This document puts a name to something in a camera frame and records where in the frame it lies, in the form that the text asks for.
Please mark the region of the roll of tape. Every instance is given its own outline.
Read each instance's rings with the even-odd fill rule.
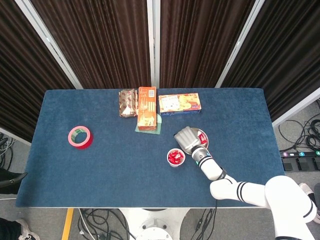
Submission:
[[[86,133],[86,138],[83,142],[76,143],[76,136],[80,133]],[[76,126],[72,128],[68,135],[69,143],[77,149],[86,149],[89,147],[94,139],[90,130],[85,126]]]

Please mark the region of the white bowl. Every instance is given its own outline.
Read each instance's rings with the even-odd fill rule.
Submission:
[[[181,161],[179,164],[173,164],[173,163],[171,163],[171,162],[169,161],[169,154],[170,154],[171,152],[173,152],[173,151],[179,151],[179,153],[181,153],[182,156],[183,156],[182,161]],[[166,155],[166,160],[168,161],[168,163],[170,164],[171,167],[176,168],[176,167],[179,167],[181,164],[183,164],[183,163],[185,162],[185,160],[186,160],[186,155],[185,155],[184,151],[182,151],[181,149],[179,149],[179,148],[173,148],[173,149],[171,149],[171,150],[168,151],[168,153],[167,153],[167,155]]]

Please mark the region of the cable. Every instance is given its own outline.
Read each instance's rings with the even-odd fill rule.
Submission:
[[[215,222],[216,222],[216,214],[217,214],[217,209],[218,209],[218,200],[215,200],[215,207],[214,209],[210,208],[210,209],[205,209],[202,213],[202,217],[199,219],[195,232],[191,237],[191,240],[194,238],[194,236],[196,235],[196,233],[198,232],[198,230],[200,229],[200,226],[202,225],[202,229],[201,232],[198,234],[198,236],[196,237],[195,240],[203,240],[205,237],[205,232],[208,228],[208,226],[210,225],[212,219],[213,219],[213,224],[212,224],[212,229],[211,232],[209,234],[209,237],[206,240],[209,240],[212,233],[214,232],[215,229]]]
[[[210,232],[210,235],[208,236],[208,238],[206,240],[209,240],[212,233],[214,232],[215,229],[215,222],[216,222],[216,214],[217,214],[217,206],[218,206],[218,200],[215,200],[215,209],[214,209],[214,216],[213,216],[213,225],[212,225],[212,229]]]
[[[8,164],[8,167],[6,168],[6,170],[9,170],[11,167],[11,163],[14,157],[14,151],[12,149],[12,146],[14,145],[14,143],[17,140],[14,140],[12,137],[4,137],[4,134],[0,132],[0,141],[1,140],[6,140],[6,142],[4,144],[2,144],[0,146],[0,168],[4,168],[6,165],[6,153],[8,150],[10,150],[11,152],[11,156],[10,156],[10,161]]]
[[[83,222],[86,230],[88,231],[88,233],[89,233],[89,235],[92,237],[92,239],[93,239],[93,240],[96,240],[96,239],[94,238],[94,236],[92,236],[91,232],[89,231],[89,228],[88,228],[88,226],[87,226],[87,224],[86,224],[86,222],[85,222],[85,220],[84,220],[84,216],[82,215],[82,212],[81,212],[80,208],[78,208],[78,210],[79,210],[79,213],[80,213],[82,222]]]
[[[119,211],[120,214],[123,216],[124,223],[121,217],[119,216],[119,214],[116,213],[116,210]],[[118,240],[124,240],[124,238],[118,232],[111,230],[108,223],[108,218],[110,214],[114,215],[116,219],[120,222],[120,224],[123,226],[126,233],[126,240],[129,240],[130,236],[136,239],[136,237],[133,236],[129,231],[125,216],[118,209],[88,208],[88,209],[82,209],[81,213],[82,213],[82,218],[84,220],[81,221],[82,218],[79,217],[78,224],[77,224],[78,229],[79,231],[83,231],[84,233],[90,234],[90,236],[94,240],[110,240],[111,237]],[[82,236],[85,239],[90,240],[84,234]]]
[[[314,115],[313,117],[311,117],[308,121],[304,122],[304,125],[302,125],[299,121],[296,120],[286,120],[286,122],[294,122],[299,124],[299,126],[302,128],[300,136],[298,137],[298,139],[296,141],[291,141],[288,138],[286,138],[283,133],[281,132],[280,129],[280,125],[278,126],[278,130],[280,135],[288,142],[292,143],[293,145],[291,147],[288,147],[286,149],[282,149],[280,150],[281,153],[286,152],[288,150],[294,149],[297,150],[297,148],[307,148],[307,149],[311,149],[311,150],[315,150],[315,149],[320,149],[320,145],[317,145],[316,139],[314,137],[310,137],[312,134],[310,134],[310,130],[313,130],[314,132],[318,131],[317,127],[318,125],[316,125],[318,122],[320,122],[320,120],[314,120],[310,123],[310,120],[312,120],[313,118],[319,116],[320,113]]]
[[[317,99],[315,102],[316,102],[316,104],[318,104],[318,107],[319,107],[319,109],[320,109],[319,99]]]

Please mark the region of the brown curtain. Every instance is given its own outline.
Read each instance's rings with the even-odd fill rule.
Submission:
[[[87,89],[150,86],[146,0],[31,0]]]
[[[31,142],[46,90],[73,85],[13,0],[0,29],[0,127]]]
[[[160,87],[214,87],[254,0],[162,0]]]
[[[263,88],[280,117],[320,88],[319,19],[319,0],[266,0],[222,86]]]

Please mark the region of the snack box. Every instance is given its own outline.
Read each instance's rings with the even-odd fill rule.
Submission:
[[[139,87],[138,95],[138,129],[155,131],[157,129],[157,89],[152,87]]]
[[[159,96],[160,115],[196,114],[201,111],[198,93]]]

